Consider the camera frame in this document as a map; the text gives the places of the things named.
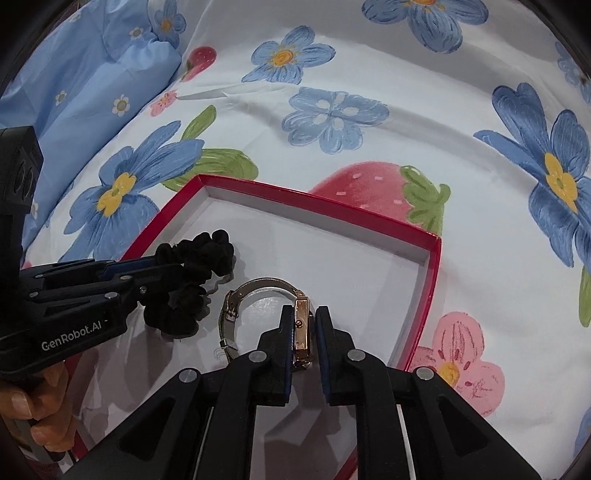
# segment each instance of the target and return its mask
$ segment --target bed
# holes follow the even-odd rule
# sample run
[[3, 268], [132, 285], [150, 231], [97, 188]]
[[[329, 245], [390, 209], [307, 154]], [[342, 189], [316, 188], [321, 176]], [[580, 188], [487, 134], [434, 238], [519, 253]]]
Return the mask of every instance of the bed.
[[92, 0], [0, 99], [45, 156], [24, 265], [118, 260], [200, 173], [412, 223], [443, 239], [413, 367], [558, 478], [591, 432], [591, 82], [552, 8]]

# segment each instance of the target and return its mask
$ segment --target wristwatch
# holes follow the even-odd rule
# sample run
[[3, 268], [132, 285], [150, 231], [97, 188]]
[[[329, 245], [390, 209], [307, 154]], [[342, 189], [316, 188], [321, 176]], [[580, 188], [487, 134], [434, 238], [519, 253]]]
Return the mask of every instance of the wristwatch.
[[236, 290], [230, 290], [227, 293], [217, 325], [220, 333], [220, 346], [224, 350], [228, 362], [240, 355], [234, 340], [238, 307], [247, 295], [263, 288], [277, 288], [286, 291], [295, 298], [294, 366], [297, 369], [307, 368], [311, 362], [311, 324], [313, 318], [310, 299], [301, 290], [298, 290], [285, 280], [273, 277], [255, 278], [239, 286]]

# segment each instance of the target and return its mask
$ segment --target pink strawberry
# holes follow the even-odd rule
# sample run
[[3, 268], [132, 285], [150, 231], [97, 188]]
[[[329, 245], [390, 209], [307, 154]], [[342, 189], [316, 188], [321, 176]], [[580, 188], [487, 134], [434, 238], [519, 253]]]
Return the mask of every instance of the pink strawberry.
[[181, 82], [188, 82], [194, 78], [195, 75], [213, 65], [216, 58], [217, 52], [211, 47], [195, 48], [187, 59], [187, 73], [183, 75]]
[[451, 191], [445, 184], [437, 189], [414, 167], [368, 161], [341, 168], [310, 193], [441, 235], [443, 208]]
[[408, 223], [412, 205], [402, 195], [405, 182], [399, 165], [368, 161], [341, 168], [310, 193]]

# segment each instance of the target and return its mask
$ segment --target small white flower print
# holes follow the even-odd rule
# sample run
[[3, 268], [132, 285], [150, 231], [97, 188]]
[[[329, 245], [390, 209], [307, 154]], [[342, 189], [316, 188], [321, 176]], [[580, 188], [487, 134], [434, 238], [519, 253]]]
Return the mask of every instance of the small white flower print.
[[76, 10], [74, 13], [71, 14], [70, 16], [70, 23], [74, 23], [76, 20], [78, 20], [80, 17], [82, 16], [82, 11], [80, 10]]
[[62, 103], [66, 99], [67, 95], [68, 94], [63, 90], [60, 93], [58, 93], [56, 95], [56, 106], [59, 105], [60, 103]]
[[113, 113], [115, 115], [123, 116], [129, 110], [129, 99], [125, 95], [121, 95], [113, 102]]
[[142, 33], [144, 33], [143, 28], [135, 27], [131, 32], [129, 32], [129, 36], [132, 40], [135, 40], [136, 38], [140, 38]]
[[37, 220], [37, 213], [39, 212], [39, 204], [33, 200], [33, 203], [31, 204], [31, 215], [33, 216], [33, 218], [35, 220]]

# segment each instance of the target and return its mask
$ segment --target human hand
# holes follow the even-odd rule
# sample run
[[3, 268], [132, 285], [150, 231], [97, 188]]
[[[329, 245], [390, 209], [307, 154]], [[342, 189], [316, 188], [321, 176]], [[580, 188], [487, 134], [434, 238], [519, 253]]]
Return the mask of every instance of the human hand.
[[64, 362], [60, 362], [42, 374], [43, 381], [29, 394], [0, 380], [0, 415], [17, 439], [20, 433], [10, 420], [39, 420], [31, 427], [33, 440], [50, 452], [65, 452], [74, 445], [77, 427], [72, 404], [66, 398], [68, 372]]

